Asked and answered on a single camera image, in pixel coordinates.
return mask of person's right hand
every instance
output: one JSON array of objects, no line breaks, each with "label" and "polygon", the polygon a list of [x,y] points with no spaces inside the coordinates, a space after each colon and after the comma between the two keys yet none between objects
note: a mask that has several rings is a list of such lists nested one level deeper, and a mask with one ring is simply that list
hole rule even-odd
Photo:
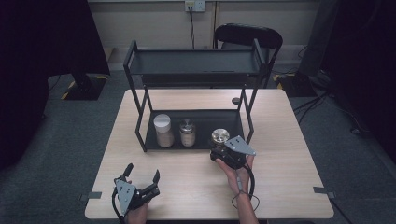
[{"label": "person's right hand", "polygon": [[[254,156],[250,156],[250,155],[247,156],[247,164],[245,165],[248,165],[250,169],[253,169],[253,160],[254,160]],[[221,170],[224,171],[224,174],[227,175],[228,184],[230,185],[230,188],[235,196],[241,193],[241,190],[239,190],[237,183],[238,176],[241,180],[242,191],[248,194],[249,175],[248,175],[248,171],[244,167],[235,170],[220,159],[216,159],[216,163],[221,168]]]}]

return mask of gray mounting plate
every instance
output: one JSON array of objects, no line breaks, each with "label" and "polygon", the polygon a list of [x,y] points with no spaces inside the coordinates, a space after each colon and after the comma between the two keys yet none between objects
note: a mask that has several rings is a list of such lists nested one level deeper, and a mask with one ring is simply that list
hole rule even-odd
[{"label": "gray mounting plate", "polygon": [[118,179],[116,180],[116,188],[117,193],[119,194],[121,212],[123,215],[125,215],[128,210],[128,206],[131,203],[132,197],[134,197],[136,187],[130,183]]},{"label": "gray mounting plate", "polygon": [[230,150],[235,152],[240,152],[247,155],[256,156],[256,151],[251,148],[247,142],[241,137],[236,136],[232,139],[227,140],[224,145],[228,147]]}]

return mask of white lid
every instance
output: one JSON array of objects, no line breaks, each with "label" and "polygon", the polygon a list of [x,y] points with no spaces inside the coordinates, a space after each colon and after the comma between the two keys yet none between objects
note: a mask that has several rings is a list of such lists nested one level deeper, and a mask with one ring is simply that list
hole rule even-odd
[{"label": "white lid", "polygon": [[171,129],[171,118],[165,114],[160,114],[154,118],[155,130],[159,133],[166,133]]}]

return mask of black chair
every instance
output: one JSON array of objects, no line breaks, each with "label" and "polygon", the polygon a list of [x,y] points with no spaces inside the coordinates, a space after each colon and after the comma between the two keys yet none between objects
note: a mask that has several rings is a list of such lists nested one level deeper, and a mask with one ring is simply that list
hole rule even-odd
[{"label": "black chair", "polygon": [[265,79],[262,87],[266,88],[276,55],[283,44],[283,38],[277,31],[253,25],[237,23],[223,24],[215,31],[213,48],[218,49],[218,42],[222,42],[222,49],[245,49],[252,46],[254,39],[259,41],[259,45],[262,48],[262,55],[268,64],[267,70],[264,76],[262,76],[262,80],[260,80],[262,84],[262,81]]}]

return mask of gray carpet floor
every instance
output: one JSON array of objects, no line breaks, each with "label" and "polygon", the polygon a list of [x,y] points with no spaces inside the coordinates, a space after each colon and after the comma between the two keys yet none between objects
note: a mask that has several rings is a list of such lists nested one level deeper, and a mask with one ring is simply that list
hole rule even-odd
[{"label": "gray carpet floor", "polygon": [[[112,71],[97,101],[61,100],[73,79],[69,75],[57,79],[49,79],[49,86],[54,87],[47,117],[23,158],[0,172],[0,223],[118,223],[85,218],[85,202],[79,198],[92,190],[122,96],[129,89],[126,77],[123,71]],[[274,87],[271,81],[269,88]],[[312,99],[290,98],[290,103],[295,108]],[[301,122],[322,182],[336,194],[334,202],[347,218],[355,224],[396,223],[394,164],[387,161],[375,139],[351,133],[352,126],[351,117],[332,97],[310,110]],[[334,213],[331,219],[312,221],[348,223],[335,207]]]}]

